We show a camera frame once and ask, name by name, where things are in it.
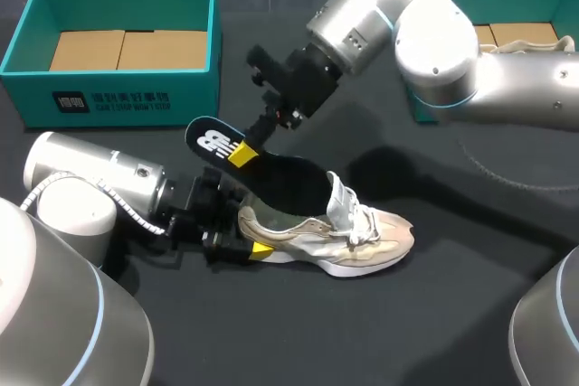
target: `black insole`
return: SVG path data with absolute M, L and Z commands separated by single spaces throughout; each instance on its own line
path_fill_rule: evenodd
M 227 157 L 243 139 L 243 133 L 211 117 L 194 119 L 185 133 L 185 141 L 195 154 L 274 210 L 298 216 L 326 214 L 332 186 L 324 169 L 304 158 L 267 151 L 237 167 Z

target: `sneaker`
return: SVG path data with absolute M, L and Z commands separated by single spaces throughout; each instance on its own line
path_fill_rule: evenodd
M 276 212 L 252 194 L 239 210 L 244 237 L 270 249 L 264 262 L 308 261 L 339 278 L 367 275 L 400 261 L 414 244 L 412 224 L 400 216 L 362 205 L 333 172 L 325 216 Z

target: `robotic arm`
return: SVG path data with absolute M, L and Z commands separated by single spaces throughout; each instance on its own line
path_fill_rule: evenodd
M 253 81 L 269 89 L 265 114 L 229 158 L 238 167 L 277 126 L 295 129 L 310 118 L 343 74 L 362 73 L 390 42 L 409 89 L 440 121 L 579 130 L 579 57 L 481 53 L 474 26 L 451 0 L 328 0 L 307 29 L 311 42 L 284 64 L 260 46 L 248 54 Z

